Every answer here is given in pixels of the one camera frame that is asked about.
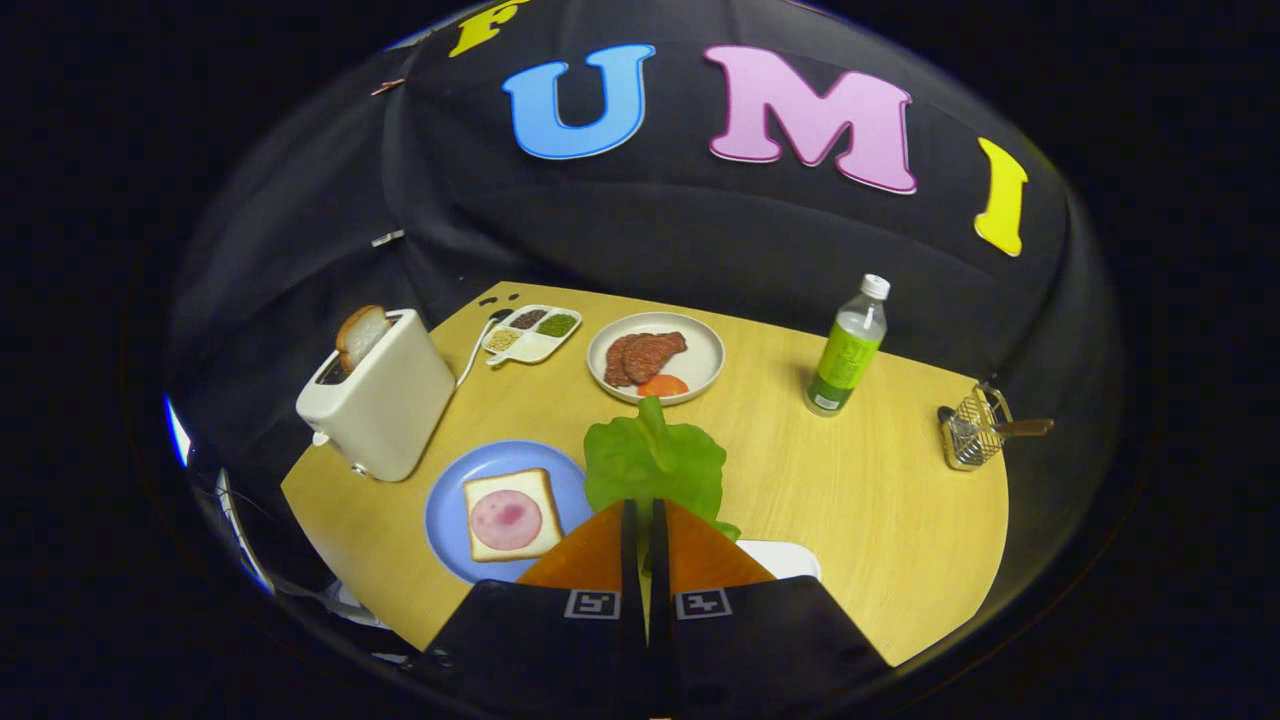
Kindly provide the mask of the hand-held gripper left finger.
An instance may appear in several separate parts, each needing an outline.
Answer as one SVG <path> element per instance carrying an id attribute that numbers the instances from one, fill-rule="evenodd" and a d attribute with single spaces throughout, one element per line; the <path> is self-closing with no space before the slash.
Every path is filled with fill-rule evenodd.
<path id="1" fill-rule="evenodd" d="M 516 582 L 483 580 L 419 656 L 419 678 L 485 719 L 645 719 L 637 510 L 594 515 Z"/>

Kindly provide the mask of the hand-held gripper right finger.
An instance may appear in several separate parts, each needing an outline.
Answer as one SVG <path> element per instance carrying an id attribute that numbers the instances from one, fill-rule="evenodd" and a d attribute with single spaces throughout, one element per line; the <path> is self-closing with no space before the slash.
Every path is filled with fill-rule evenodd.
<path id="1" fill-rule="evenodd" d="M 652 505 L 648 670 L 673 719 L 826 719 L 892 669 L 810 575 L 780 579 L 672 500 Z"/>

